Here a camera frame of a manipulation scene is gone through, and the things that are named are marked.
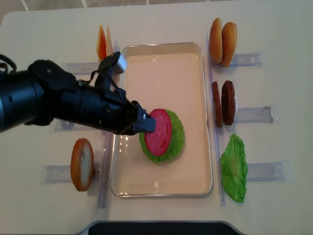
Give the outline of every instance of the brown patty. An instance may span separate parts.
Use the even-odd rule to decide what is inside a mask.
[[[224,123],[232,125],[236,114],[236,100],[234,84],[231,81],[225,81],[222,87],[222,110]]]
[[[222,106],[217,81],[212,83],[213,101],[215,107],[215,123],[217,127],[223,126]]]

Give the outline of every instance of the white tray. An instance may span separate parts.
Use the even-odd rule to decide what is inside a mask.
[[[203,61],[195,43],[129,46],[119,86],[149,113],[175,112],[185,130],[181,156],[155,164],[141,150],[139,135],[115,136],[111,188],[121,197],[204,195],[212,188],[212,169],[204,91]]]

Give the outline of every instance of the table surface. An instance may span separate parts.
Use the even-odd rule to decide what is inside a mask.
[[[41,185],[42,164],[68,165],[78,138],[101,150],[100,131],[51,132],[51,127],[19,126],[0,135],[0,233],[73,234],[97,221],[222,221],[244,234],[313,233],[311,125],[313,93],[312,1],[221,1],[19,12],[0,28],[0,51],[24,70],[37,59],[94,62],[99,25],[109,25],[121,48],[128,45],[196,42],[202,48],[208,92],[206,35],[220,17],[238,29],[237,52],[262,51],[261,73],[241,74],[255,92],[239,97],[241,107],[276,104],[279,123],[256,128],[262,138],[245,139],[249,163],[288,160],[292,182],[248,183],[246,200],[228,196],[220,206],[215,149],[211,148],[213,189],[199,198],[121,199],[109,192],[98,209],[96,193],[78,193],[71,184]],[[207,98],[211,110],[210,97]],[[214,122],[209,119],[209,127]],[[214,146],[212,128],[210,144]],[[266,151],[249,154],[251,146]]]

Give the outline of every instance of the green lettuce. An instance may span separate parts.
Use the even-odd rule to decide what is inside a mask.
[[[236,202],[243,202],[246,193],[248,165],[244,142],[236,135],[221,156],[222,184],[224,191]]]
[[[145,142],[145,134],[139,133],[139,141],[141,143],[141,149],[142,152],[148,156],[148,158],[153,161],[154,163],[159,163],[162,161],[169,161],[173,159],[174,157],[177,157],[179,153],[182,151],[184,140],[185,140],[185,132],[184,128],[181,124],[180,119],[178,116],[170,111],[165,109],[167,114],[170,116],[171,124],[172,124],[172,137],[170,145],[168,146],[168,149],[164,154],[161,156],[155,156],[153,155],[147,148],[146,142]]]

